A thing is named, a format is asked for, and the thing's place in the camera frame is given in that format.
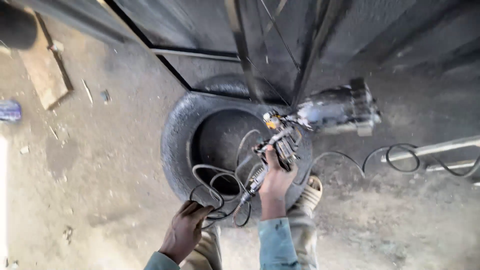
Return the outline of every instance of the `wooden board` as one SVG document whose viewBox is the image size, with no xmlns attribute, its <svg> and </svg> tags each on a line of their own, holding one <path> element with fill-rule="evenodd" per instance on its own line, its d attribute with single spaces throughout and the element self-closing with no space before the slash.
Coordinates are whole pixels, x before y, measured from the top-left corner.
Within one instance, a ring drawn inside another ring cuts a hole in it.
<svg viewBox="0 0 480 270">
<path fill-rule="evenodd" d="M 68 92 L 68 88 L 53 52 L 47 49 L 48 40 L 37 17 L 33 10 L 25 8 L 25 11 L 34 15 L 37 35 L 33 45 L 29 49 L 19 50 L 19 54 L 40 102 L 47 110 Z"/>
</svg>

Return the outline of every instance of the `dusty floor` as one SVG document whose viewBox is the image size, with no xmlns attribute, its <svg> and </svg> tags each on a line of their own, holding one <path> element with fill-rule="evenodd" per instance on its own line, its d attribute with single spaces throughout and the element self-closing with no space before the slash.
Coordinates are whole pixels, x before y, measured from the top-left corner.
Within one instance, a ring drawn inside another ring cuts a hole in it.
<svg viewBox="0 0 480 270">
<path fill-rule="evenodd" d="M 163 121 L 183 90 L 137 45 L 106 45 L 52 20 L 47 26 L 65 46 L 75 89 L 54 111 L 41 108 L 18 54 L 0 54 L 0 95 L 24 110 L 20 124 L 0 126 L 8 141 L 9 261 L 18 260 L 20 269 L 140 269 L 181 204 L 163 176 L 159 146 Z M 325 73 L 334 79 L 323 86 L 351 76 Z M 373 137 L 314 136 L 315 155 L 340 150 L 360 161 L 383 145 L 426 145 L 480 131 L 474 83 L 391 73 L 370 74 L 367 82 L 384 122 Z M 24 146 L 30 153 L 20 154 Z M 449 158 L 475 155 L 469 149 Z M 316 210 L 321 269 L 479 268 L 480 190 L 442 173 L 396 173 L 378 159 L 365 180 L 342 159 L 316 165 L 324 180 Z M 67 226 L 70 244 L 62 237 Z M 225 269 L 259 268 L 255 229 L 224 228 L 222 235 Z"/>
</svg>

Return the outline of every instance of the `sleeve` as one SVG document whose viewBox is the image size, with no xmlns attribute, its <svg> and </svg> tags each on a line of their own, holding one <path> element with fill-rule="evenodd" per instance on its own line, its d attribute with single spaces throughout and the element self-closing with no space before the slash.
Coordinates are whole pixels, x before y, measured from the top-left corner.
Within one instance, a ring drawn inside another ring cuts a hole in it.
<svg viewBox="0 0 480 270">
<path fill-rule="evenodd" d="M 160 252 L 154 252 L 145 265 L 144 270 L 179 270 L 180 266 L 172 261 L 169 257 L 161 254 Z"/>
<path fill-rule="evenodd" d="M 261 221 L 258 225 L 258 234 L 260 237 L 260 269 L 300 269 L 288 218 Z"/>
</svg>

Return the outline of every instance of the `hand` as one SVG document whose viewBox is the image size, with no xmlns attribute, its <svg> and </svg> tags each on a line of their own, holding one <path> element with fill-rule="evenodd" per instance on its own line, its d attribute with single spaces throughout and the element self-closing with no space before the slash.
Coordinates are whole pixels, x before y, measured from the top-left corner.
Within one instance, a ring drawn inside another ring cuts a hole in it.
<svg viewBox="0 0 480 270">
<path fill-rule="evenodd" d="M 173 217 L 158 251 L 180 264 L 202 238 L 202 222 L 213 209 L 213 206 L 203 207 L 196 201 L 186 201 Z"/>
<path fill-rule="evenodd" d="M 297 176 L 298 167 L 295 163 L 290 165 L 291 171 L 287 172 L 280 166 L 278 156 L 273 146 L 268 145 L 265 153 L 268 163 L 268 172 L 260 187 L 259 194 L 262 201 L 262 220 L 269 220 L 286 215 L 285 194 L 293 179 Z"/>
</svg>

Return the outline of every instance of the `trousers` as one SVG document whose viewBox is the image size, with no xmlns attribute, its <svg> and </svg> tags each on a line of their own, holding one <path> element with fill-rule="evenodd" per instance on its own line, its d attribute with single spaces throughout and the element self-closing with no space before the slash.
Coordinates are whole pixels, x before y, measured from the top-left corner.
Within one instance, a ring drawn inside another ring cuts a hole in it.
<svg viewBox="0 0 480 270">
<path fill-rule="evenodd" d="M 312 220 L 312 212 L 293 206 L 287 212 L 292 242 L 298 262 L 304 270 L 317 269 L 315 254 L 317 231 Z M 202 231 L 202 238 L 195 249 L 180 264 L 183 270 L 222 270 L 222 257 L 215 227 Z"/>
</svg>

